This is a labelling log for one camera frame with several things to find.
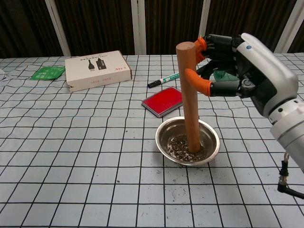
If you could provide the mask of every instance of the wooden stick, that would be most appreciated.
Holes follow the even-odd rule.
[[[198,92],[188,83],[185,76],[186,68],[196,70],[196,52],[194,43],[183,42],[178,44],[176,46],[176,54],[181,79],[180,86],[184,107],[188,149],[189,152],[196,153],[200,150]]]

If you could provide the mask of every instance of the dark curtain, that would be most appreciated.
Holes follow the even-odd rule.
[[[206,34],[250,33],[274,51],[296,0],[211,0]]]
[[[304,52],[304,21],[302,22],[288,52]]]
[[[199,35],[203,0],[145,0],[147,54],[176,54]]]
[[[42,0],[0,1],[0,58],[62,56]]]
[[[71,55],[134,54],[130,0],[55,0]]]

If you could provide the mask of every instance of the white grid tablecloth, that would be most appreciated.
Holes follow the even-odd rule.
[[[304,53],[279,54],[299,76]],[[215,160],[183,167],[157,150],[149,82],[176,56],[125,56],[133,80],[70,93],[65,73],[33,81],[64,57],[0,59],[0,227],[284,227],[304,224],[304,201],[276,191],[284,150],[250,99],[199,94],[200,119],[221,139]],[[290,161],[288,183],[304,192]]]

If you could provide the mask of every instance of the green marker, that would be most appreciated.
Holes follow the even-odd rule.
[[[156,87],[156,86],[159,86],[163,83],[166,83],[166,82],[169,82],[169,81],[172,81],[176,78],[179,78],[180,77],[180,74],[179,73],[176,73],[176,74],[173,74],[173,75],[170,75],[168,77],[164,77],[164,78],[161,78],[160,80],[157,80],[155,82],[152,82],[152,83],[149,83],[148,84],[148,87],[149,88],[153,88],[153,87]]]

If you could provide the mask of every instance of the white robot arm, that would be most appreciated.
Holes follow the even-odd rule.
[[[304,103],[297,99],[297,75],[247,33],[236,38],[210,34],[195,44],[197,62],[205,57],[211,61],[197,72],[188,71],[189,83],[208,96],[251,98],[259,113],[269,118],[271,134],[286,150],[278,190],[304,199],[304,194],[286,187],[288,154],[304,170]],[[239,81],[210,82],[215,70],[224,70]]]

